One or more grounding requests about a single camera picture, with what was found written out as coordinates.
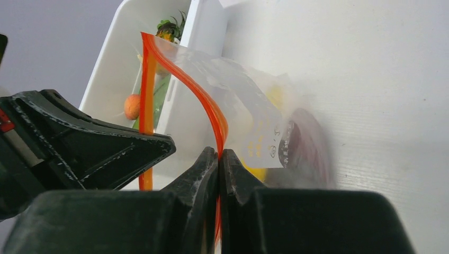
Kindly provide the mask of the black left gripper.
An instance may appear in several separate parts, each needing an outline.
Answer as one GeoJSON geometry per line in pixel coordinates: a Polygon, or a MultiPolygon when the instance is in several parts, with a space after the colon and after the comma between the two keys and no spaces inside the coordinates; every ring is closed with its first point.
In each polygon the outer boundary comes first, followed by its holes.
{"type": "Polygon", "coordinates": [[[45,191],[120,189],[175,150],[171,137],[94,119],[53,89],[1,98],[1,220],[45,191]]]}

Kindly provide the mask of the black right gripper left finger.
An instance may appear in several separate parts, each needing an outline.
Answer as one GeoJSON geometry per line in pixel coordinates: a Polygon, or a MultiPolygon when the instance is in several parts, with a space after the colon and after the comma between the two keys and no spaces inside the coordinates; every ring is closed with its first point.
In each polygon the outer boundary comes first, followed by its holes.
{"type": "Polygon", "coordinates": [[[167,253],[214,253],[218,155],[206,147],[195,163],[162,189],[175,196],[167,253]]]}

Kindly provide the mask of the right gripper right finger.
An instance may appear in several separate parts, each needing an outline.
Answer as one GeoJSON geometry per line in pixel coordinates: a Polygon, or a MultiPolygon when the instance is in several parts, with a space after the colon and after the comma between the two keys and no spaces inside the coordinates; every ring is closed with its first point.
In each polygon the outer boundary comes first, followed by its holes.
{"type": "Polygon", "coordinates": [[[236,153],[225,149],[219,159],[222,253],[267,253],[262,189],[236,153]]]}

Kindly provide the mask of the orange toy peach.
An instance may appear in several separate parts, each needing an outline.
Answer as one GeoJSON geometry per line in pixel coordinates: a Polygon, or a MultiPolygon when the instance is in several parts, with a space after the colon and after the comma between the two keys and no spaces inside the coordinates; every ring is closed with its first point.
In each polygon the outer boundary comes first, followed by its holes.
{"type": "Polygon", "coordinates": [[[124,101],[124,114],[128,120],[136,120],[140,113],[140,95],[131,94],[124,101]]]}

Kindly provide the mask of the yellow toy banana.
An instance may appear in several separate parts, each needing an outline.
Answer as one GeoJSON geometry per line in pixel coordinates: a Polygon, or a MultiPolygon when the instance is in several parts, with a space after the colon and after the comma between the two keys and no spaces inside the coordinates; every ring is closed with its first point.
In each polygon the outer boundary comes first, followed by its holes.
{"type": "Polygon", "coordinates": [[[239,154],[244,167],[256,178],[265,180],[270,168],[280,168],[278,155],[284,110],[284,89],[273,85],[255,103],[252,124],[239,154]]]}

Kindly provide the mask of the clear zip top bag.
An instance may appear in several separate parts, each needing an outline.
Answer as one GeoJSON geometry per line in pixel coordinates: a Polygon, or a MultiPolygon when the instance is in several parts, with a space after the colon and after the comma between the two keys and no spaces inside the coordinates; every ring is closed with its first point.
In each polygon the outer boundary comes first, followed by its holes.
{"type": "MultiPolygon", "coordinates": [[[[291,85],[288,76],[273,76],[230,59],[188,49],[152,34],[143,33],[141,36],[143,55],[139,131],[142,133],[154,131],[153,94],[158,76],[175,77],[196,96],[211,124],[218,153],[223,153],[226,148],[233,149],[239,160],[241,147],[251,128],[251,112],[256,111],[254,103],[268,88],[279,85],[284,89],[281,138],[295,110],[303,108],[309,111],[306,100],[291,85]]],[[[282,165],[280,168],[270,168],[265,180],[258,180],[272,187],[280,187],[278,175],[282,168],[282,165]]]]}

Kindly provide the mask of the purple toy grape bunch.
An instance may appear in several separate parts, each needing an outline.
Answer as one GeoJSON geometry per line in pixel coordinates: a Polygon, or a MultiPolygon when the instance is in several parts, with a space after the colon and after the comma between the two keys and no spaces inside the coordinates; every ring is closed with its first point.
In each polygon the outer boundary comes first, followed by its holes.
{"type": "Polygon", "coordinates": [[[295,110],[279,144],[283,168],[278,183],[287,188],[333,188],[331,156],[321,125],[307,110],[295,110]]]}

